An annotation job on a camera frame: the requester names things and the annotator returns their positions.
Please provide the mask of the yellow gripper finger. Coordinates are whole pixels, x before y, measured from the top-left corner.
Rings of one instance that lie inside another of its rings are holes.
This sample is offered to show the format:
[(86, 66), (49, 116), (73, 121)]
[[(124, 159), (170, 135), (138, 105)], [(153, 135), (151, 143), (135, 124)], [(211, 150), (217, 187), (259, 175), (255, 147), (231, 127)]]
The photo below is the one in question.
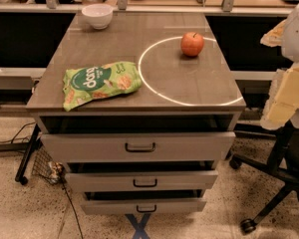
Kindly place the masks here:
[(269, 130), (284, 126), (299, 109), (299, 63), (278, 69), (271, 81), (260, 125)]
[(268, 31), (260, 39), (260, 43), (267, 47), (278, 47), (282, 45), (285, 20), (278, 23), (273, 29)]

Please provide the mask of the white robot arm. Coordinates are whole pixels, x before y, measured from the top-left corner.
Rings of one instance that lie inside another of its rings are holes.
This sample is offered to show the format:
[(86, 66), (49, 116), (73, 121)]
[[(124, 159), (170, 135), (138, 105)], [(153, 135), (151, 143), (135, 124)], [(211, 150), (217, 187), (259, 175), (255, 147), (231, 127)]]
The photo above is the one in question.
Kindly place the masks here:
[(261, 126), (276, 130), (299, 109), (299, 3), (286, 20), (262, 37), (261, 43), (280, 46), (282, 55), (293, 62), (289, 69), (276, 71), (262, 112)]

